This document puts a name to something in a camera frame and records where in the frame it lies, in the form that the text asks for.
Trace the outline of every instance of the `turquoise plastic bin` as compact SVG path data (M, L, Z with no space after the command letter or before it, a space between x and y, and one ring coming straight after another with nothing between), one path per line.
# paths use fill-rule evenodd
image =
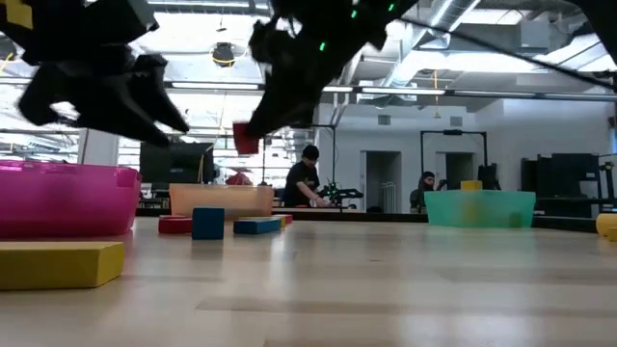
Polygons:
M503 191L426 192L431 226L531 227L536 194Z

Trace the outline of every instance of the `doorway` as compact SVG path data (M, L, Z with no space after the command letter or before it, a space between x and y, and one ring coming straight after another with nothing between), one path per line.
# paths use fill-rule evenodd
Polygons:
M473 180L473 153L446 153L445 180L447 189L461 189L461 181Z
M400 151L362 152L365 173L362 209L379 207L385 213L401 213L402 164Z

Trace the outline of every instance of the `blue block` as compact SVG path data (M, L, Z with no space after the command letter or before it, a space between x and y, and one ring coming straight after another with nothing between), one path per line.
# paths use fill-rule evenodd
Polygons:
M193 210L193 240L223 240L225 209L195 207Z
M281 230L281 219L236 221L233 224L233 232L237 234L261 234Z

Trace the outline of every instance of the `magenta plastic bin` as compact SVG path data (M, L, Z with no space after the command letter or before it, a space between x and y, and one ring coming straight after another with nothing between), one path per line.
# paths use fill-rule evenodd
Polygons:
M0 237L125 234L140 189L128 168L0 161Z

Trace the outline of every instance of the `man in black shirt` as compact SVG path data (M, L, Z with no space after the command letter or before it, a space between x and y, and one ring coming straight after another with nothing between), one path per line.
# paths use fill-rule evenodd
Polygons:
M311 201L315 201L317 207L328 206L315 193L319 188L319 177L315 168L318 158L319 149L307 146L302 151L302 161L291 167L282 199L285 207L310 206Z

